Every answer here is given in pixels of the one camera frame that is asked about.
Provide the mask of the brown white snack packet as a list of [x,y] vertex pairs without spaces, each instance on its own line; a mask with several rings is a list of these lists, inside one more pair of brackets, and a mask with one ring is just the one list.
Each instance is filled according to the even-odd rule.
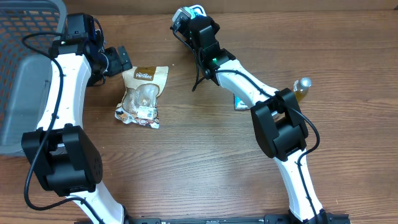
[[122,72],[125,92],[116,106],[115,118],[124,124],[159,128],[157,100],[165,88],[168,74],[168,66],[132,67]]

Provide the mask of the teal snack packet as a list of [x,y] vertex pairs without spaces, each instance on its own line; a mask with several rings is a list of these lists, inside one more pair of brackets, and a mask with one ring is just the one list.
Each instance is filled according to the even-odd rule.
[[249,107],[236,95],[234,95],[234,109],[238,111],[248,110]]

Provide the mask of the yellow dish soap bottle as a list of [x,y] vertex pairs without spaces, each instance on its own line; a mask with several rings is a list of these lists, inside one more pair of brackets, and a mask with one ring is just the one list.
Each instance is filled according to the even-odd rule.
[[293,93],[298,102],[302,101],[312,85],[312,80],[309,77],[303,77],[299,80],[296,80],[293,85]]

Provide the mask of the teal white wet wipes pack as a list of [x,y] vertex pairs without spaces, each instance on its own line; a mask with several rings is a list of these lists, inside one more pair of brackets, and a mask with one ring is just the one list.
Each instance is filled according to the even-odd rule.
[[190,14],[190,18],[191,19],[194,19],[194,18],[196,18],[197,16],[200,15],[198,12],[196,12],[196,10],[194,10],[192,8],[188,8],[187,11]]

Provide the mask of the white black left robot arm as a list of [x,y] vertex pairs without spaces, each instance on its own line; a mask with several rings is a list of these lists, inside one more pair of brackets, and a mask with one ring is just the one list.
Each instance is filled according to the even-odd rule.
[[[35,131],[22,135],[21,146],[30,163],[24,200],[33,210],[49,210],[75,202],[92,223],[132,223],[126,208],[113,199],[103,178],[101,155],[82,127],[83,104],[90,78],[104,78],[111,59],[105,54],[104,37],[71,34],[55,40],[49,59],[33,69],[51,78],[49,95]],[[41,187],[63,199],[46,206],[34,205],[29,187],[36,176]]]

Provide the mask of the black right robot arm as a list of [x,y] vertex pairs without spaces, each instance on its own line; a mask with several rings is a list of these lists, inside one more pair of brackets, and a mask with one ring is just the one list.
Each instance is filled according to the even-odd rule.
[[306,138],[313,123],[301,113],[292,90],[265,85],[220,47],[215,38],[219,28],[210,17],[189,16],[179,32],[195,52],[203,77],[233,92],[250,108],[256,141],[275,160],[284,180],[292,223],[326,223],[307,165]]

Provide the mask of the white black barcode scanner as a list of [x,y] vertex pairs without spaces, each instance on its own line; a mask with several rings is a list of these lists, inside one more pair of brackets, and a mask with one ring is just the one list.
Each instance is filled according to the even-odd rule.
[[204,8],[199,4],[189,6],[189,8],[196,10],[196,12],[198,12],[200,14],[200,16],[203,16],[203,17],[207,16]]

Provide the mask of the grey plastic mesh basket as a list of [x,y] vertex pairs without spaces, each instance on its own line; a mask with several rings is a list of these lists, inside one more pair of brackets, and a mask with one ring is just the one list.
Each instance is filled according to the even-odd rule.
[[23,156],[23,133],[34,131],[52,79],[48,52],[62,32],[67,9],[61,0],[1,1],[1,155]]

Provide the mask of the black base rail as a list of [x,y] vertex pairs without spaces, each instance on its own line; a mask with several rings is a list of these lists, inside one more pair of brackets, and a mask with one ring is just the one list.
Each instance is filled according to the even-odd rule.
[[[171,219],[159,218],[131,218],[125,223],[133,224],[284,224],[300,223],[293,215],[265,215],[264,217],[239,217],[239,218],[207,218],[207,219]],[[318,216],[318,223],[325,224],[351,224],[349,215],[334,215],[322,212]]]

